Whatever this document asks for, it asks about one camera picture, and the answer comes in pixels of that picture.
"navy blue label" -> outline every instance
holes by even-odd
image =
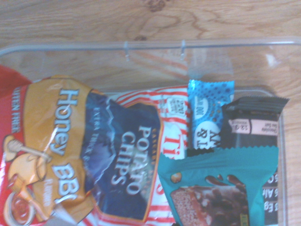
[[[106,96],[90,93],[81,158],[101,190],[102,212],[143,219],[155,178],[160,119],[151,105],[124,108]]]

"black candy bar wrapper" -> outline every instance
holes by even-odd
[[[242,97],[223,105],[221,147],[277,146],[278,120],[287,102],[288,99],[279,97]],[[277,184],[276,171],[262,187],[265,225],[278,224]]]

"teal snack wrapper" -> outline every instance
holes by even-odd
[[[182,160],[161,154],[158,174],[182,226],[264,226],[262,186],[277,164],[275,146],[215,148]]]
[[[203,82],[190,80],[188,100],[192,110],[192,145],[194,148],[219,147],[222,106],[234,97],[234,81]]]

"white label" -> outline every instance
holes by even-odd
[[[194,97],[194,118],[202,118],[208,111],[208,101],[206,98],[200,99],[197,96]]]
[[[184,116],[187,110],[185,101],[180,98],[168,98],[167,107],[170,114],[176,114],[179,116]]]
[[[278,122],[269,120],[252,119],[252,134],[277,136],[278,135]]]
[[[198,125],[194,133],[194,148],[205,148],[220,146],[220,128],[211,121],[204,121]]]
[[[250,133],[250,121],[248,119],[233,119],[229,120],[229,125],[232,127],[232,133]]]

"blue candy wrapper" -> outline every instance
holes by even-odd
[[[221,144],[222,106],[234,97],[234,81],[190,80],[188,99],[192,109],[192,145],[208,149]]]

